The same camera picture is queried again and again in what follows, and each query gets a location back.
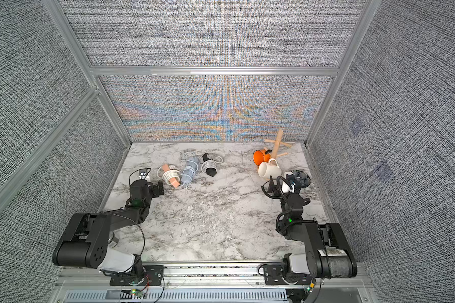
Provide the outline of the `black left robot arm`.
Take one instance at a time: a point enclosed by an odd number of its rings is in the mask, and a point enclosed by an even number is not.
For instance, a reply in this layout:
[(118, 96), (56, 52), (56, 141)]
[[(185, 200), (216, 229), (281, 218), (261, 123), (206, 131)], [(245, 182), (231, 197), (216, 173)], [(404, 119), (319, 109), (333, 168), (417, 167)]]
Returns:
[(108, 248), (114, 231), (140, 227), (150, 213), (153, 198), (164, 194), (161, 181), (139, 179), (130, 184), (130, 197), (123, 208), (99, 213), (76, 213), (66, 226), (53, 252), (56, 266), (95, 268), (106, 275), (144, 276), (141, 254)]

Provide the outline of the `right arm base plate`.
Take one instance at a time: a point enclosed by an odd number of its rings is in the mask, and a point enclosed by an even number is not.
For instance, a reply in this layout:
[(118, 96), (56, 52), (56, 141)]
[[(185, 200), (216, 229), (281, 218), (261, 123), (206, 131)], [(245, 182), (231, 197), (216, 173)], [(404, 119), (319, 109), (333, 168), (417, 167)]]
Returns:
[(313, 279), (306, 274), (289, 272), (283, 265), (264, 263), (259, 266), (259, 275), (265, 285), (310, 285)]

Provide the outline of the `pink power strip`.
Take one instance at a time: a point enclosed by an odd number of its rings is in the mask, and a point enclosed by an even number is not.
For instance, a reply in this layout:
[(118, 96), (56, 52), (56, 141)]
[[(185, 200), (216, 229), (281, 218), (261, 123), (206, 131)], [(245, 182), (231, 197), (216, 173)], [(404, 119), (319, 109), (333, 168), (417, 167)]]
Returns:
[(163, 171), (162, 179), (165, 183), (169, 184), (174, 188), (178, 188), (181, 185), (181, 172), (171, 164), (164, 164), (161, 167)]

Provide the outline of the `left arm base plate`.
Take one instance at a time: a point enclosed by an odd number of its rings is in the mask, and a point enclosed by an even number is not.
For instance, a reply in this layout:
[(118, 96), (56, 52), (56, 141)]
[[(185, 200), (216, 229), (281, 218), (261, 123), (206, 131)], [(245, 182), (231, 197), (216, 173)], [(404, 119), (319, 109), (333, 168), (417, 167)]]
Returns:
[(162, 265), (137, 265), (128, 273), (115, 273), (111, 275), (110, 286), (160, 286), (163, 281), (164, 266)]

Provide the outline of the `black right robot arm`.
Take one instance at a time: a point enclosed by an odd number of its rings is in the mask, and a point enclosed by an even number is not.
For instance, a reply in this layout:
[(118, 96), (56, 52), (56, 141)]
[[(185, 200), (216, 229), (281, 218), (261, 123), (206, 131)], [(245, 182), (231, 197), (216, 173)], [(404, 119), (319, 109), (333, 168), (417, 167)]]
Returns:
[(263, 265), (268, 285), (302, 285), (316, 279), (354, 278), (358, 273), (355, 257), (338, 223), (318, 223), (304, 219), (304, 207), (311, 200), (302, 198), (297, 191), (283, 191), (289, 182), (279, 176), (270, 178), (263, 193), (278, 199), (281, 213), (277, 216), (276, 232), (290, 241), (301, 242), (304, 252), (284, 255), (279, 265)]

